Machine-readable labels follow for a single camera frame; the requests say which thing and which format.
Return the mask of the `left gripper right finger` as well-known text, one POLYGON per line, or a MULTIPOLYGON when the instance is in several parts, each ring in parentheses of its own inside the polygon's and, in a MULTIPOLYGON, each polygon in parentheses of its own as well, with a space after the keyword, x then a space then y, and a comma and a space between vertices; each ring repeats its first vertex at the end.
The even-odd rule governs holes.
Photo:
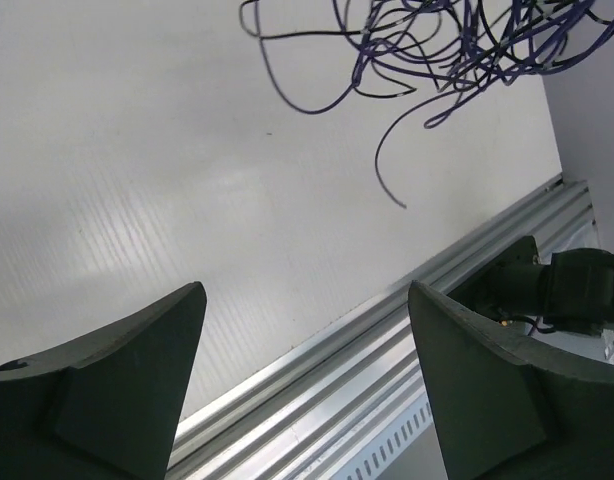
POLYGON ((413 282, 408 310, 451 479, 614 479, 614 365, 413 282))

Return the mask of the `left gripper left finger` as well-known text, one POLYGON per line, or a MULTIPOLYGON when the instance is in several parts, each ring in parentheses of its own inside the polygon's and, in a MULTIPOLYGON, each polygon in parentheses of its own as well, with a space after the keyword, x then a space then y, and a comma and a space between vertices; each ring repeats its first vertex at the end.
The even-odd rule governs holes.
POLYGON ((0 366, 0 479, 162 479, 206 313, 189 283, 0 366))

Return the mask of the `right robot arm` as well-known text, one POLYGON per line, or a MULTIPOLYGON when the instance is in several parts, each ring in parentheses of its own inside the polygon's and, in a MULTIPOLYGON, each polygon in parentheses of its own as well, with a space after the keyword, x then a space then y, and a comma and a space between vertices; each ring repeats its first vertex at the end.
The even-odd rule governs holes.
POLYGON ((449 297, 499 324, 520 321, 542 334, 598 337, 614 327, 614 254, 577 248, 543 264, 535 238, 524 236, 449 297))

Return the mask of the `aluminium mounting rail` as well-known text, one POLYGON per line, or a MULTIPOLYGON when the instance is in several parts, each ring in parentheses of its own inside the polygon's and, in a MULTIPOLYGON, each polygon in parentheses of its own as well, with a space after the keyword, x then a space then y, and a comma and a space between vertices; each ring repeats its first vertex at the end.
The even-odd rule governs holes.
POLYGON ((594 218, 588 186, 554 179, 183 421, 170 479, 321 479, 426 393, 407 294, 449 292, 523 236, 540 255, 594 218))

